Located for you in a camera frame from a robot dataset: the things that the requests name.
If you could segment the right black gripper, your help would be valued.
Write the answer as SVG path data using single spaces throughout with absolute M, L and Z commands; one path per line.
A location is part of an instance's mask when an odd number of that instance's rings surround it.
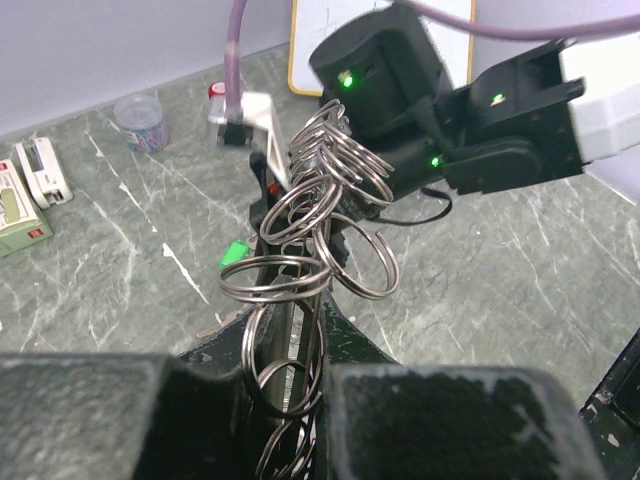
M 383 176 L 399 200 L 429 194 L 440 155 L 414 119 L 414 104 L 451 82 L 416 12 L 403 4 L 371 11 L 340 27 L 312 53 L 324 91 L 319 118 L 391 166 Z

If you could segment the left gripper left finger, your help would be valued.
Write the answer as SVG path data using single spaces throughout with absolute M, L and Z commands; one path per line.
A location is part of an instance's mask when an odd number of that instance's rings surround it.
M 1 356 L 5 479 L 252 479 L 275 422 L 250 403 L 243 312 L 189 351 Z

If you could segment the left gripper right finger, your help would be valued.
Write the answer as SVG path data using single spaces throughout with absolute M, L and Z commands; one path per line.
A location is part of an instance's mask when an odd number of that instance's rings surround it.
M 561 383 L 535 368 L 402 365 L 321 307 L 317 479 L 601 479 Z

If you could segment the green tagged key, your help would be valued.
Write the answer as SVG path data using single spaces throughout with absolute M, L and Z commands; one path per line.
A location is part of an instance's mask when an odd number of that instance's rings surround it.
M 236 240 L 232 242 L 226 249 L 221 260 L 219 261 L 219 268 L 223 269 L 231 264 L 247 258 L 251 253 L 251 247 L 248 242 Z

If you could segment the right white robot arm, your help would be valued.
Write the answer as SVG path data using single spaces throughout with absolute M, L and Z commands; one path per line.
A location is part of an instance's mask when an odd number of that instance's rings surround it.
M 411 8 L 361 15 L 310 66 L 319 111 L 292 139 L 291 184 L 264 183 L 252 222 L 261 255 L 300 255 L 324 219 L 380 221 L 391 203 L 445 181 L 461 195 L 581 174 L 639 143 L 639 36 L 555 40 L 455 86 Z

